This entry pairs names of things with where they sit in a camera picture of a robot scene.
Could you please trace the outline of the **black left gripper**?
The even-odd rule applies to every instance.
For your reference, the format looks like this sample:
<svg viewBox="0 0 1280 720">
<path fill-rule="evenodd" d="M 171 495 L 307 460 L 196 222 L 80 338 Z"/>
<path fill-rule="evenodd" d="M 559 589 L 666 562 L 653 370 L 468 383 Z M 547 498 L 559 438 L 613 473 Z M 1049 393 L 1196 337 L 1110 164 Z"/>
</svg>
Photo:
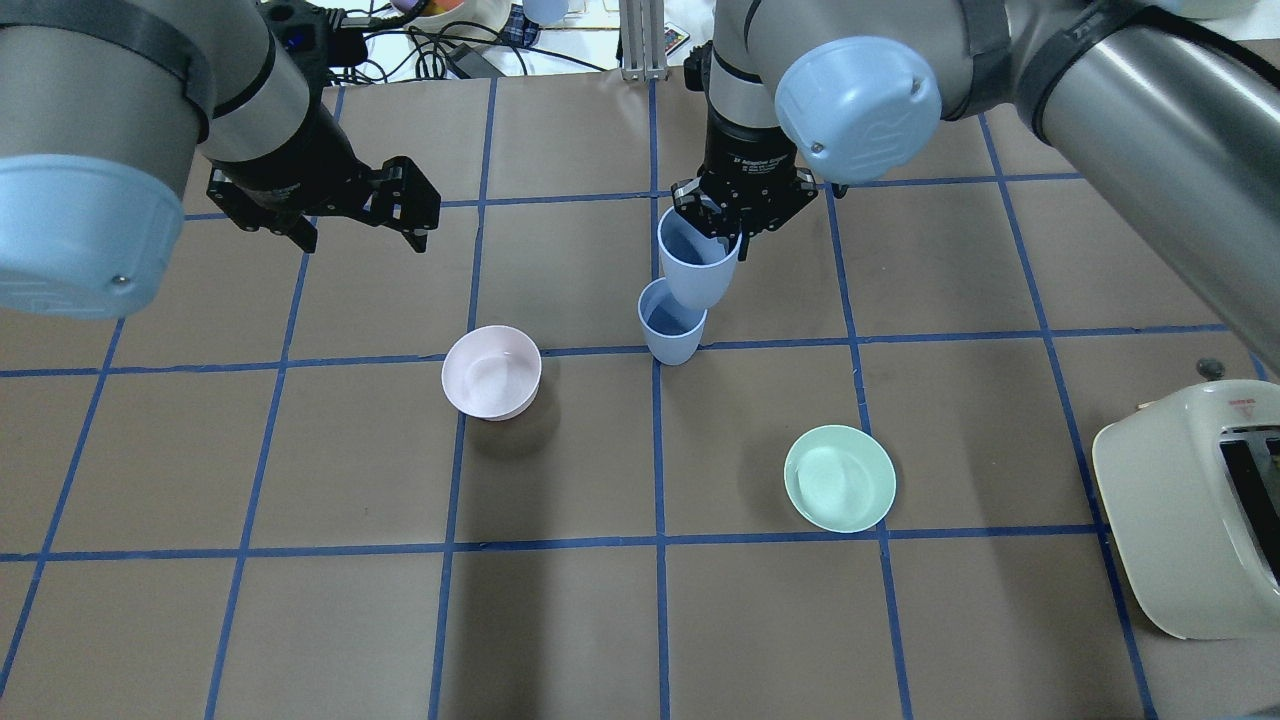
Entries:
<svg viewBox="0 0 1280 720">
<path fill-rule="evenodd" d="M 316 227 L 305 215 L 390 228 L 425 254 L 442 211 L 440 192 L 411 158 L 381 167 L 361 161 L 324 105 L 310 106 L 280 147 L 251 160 L 214 161 L 206 195 L 242 231 L 270 231 L 305 254 L 317 249 Z"/>
</svg>

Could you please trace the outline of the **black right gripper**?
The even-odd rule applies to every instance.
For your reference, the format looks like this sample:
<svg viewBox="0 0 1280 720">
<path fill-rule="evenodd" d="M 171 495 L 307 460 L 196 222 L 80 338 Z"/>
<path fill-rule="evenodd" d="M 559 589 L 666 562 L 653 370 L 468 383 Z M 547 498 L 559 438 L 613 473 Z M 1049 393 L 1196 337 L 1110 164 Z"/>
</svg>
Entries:
<svg viewBox="0 0 1280 720">
<path fill-rule="evenodd" d="M 745 263 L 751 241 L 776 232 L 819 193 L 797 147 L 777 126 L 733 123 L 707 109 L 704 158 L 698 174 L 672 184 L 672 204 L 700 234 L 724 246 L 737 242 Z"/>
</svg>

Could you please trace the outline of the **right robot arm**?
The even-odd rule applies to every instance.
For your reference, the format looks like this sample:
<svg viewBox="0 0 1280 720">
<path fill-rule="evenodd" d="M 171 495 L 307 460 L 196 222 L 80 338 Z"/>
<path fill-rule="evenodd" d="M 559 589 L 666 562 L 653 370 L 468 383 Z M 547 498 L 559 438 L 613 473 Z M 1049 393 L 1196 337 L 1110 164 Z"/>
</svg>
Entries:
<svg viewBox="0 0 1280 720">
<path fill-rule="evenodd" d="M 1009 104 L 1277 365 L 1277 68 L 1161 4 L 719 1 L 686 83 L 705 155 L 671 197 L 705 236 L 776 231 Z"/>
</svg>

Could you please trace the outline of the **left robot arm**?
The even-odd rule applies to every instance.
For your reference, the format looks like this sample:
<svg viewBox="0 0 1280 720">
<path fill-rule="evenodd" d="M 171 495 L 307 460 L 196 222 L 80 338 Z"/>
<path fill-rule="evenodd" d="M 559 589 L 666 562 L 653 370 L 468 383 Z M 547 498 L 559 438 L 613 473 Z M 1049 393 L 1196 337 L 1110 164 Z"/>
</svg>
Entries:
<svg viewBox="0 0 1280 720">
<path fill-rule="evenodd" d="M 358 160 L 323 102 L 343 29 L 306 1 L 5 1 L 3 306 L 84 320 L 147 306 L 196 155 L 243 231 L 314 252 L 310 217 L 346 217 L 424 252 L 438 190 L 408 158 Z"/>
</svg>

